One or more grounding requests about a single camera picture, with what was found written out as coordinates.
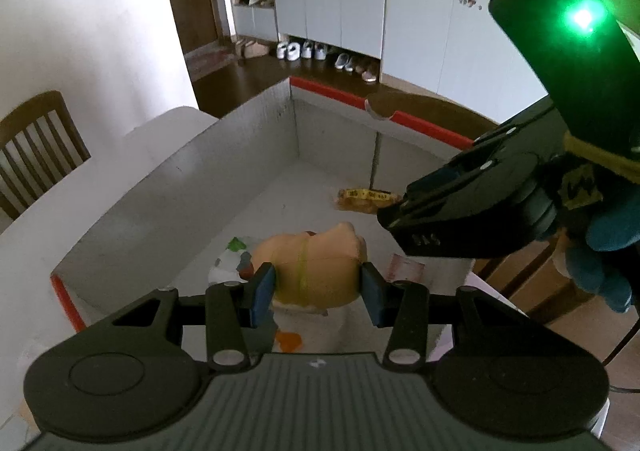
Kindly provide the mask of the blue gloved right hand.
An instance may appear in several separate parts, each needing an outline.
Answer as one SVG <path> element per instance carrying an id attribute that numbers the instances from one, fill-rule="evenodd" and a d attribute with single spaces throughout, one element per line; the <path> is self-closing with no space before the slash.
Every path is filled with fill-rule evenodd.
<path id="1" fill-rule="evenodd" d="M 639 303 L 639 180 L 573 153 L 544 163 L 544 191 L 565 237 L 561 267 L 617 313 Z"/>

